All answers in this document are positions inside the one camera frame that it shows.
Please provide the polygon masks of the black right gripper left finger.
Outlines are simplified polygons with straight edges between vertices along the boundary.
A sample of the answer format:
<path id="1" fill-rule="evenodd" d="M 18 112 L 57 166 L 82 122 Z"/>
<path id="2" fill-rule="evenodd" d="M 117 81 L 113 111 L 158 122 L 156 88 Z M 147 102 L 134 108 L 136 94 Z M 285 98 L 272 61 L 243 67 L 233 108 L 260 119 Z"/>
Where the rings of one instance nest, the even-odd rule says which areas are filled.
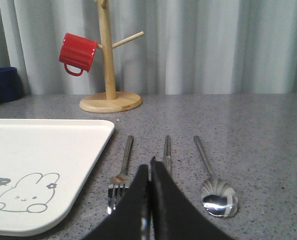
<path id="1" fill-rule="evenodd" d="M 149 168 L 139 166 L 116 209 L 85 240 L 149 239 Z"/>

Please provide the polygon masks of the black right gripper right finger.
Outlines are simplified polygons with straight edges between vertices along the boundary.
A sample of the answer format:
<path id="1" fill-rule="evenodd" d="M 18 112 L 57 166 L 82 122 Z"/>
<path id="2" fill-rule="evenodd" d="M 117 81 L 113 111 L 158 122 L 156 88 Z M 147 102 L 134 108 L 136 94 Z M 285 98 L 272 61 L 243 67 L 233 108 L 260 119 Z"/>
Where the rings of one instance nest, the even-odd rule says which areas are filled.
<path id="1" fill-rule="evenodd" d="M 161 161 L 150 161 L 150 207 L 156 240 L 231 240 L 180 191 Z"/>

